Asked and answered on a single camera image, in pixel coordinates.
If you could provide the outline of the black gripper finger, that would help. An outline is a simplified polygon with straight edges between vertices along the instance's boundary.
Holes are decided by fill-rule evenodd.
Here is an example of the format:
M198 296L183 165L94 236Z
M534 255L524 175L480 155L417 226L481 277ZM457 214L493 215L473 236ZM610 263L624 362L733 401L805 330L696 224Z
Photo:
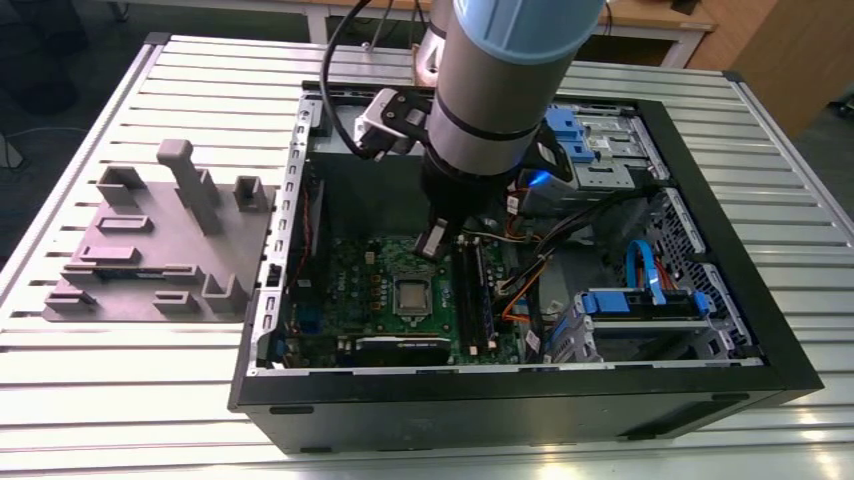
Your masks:
M444 236L446 233L446 221L438 218L429 229L420 235L414 253L421 258L441 258L444 249Z

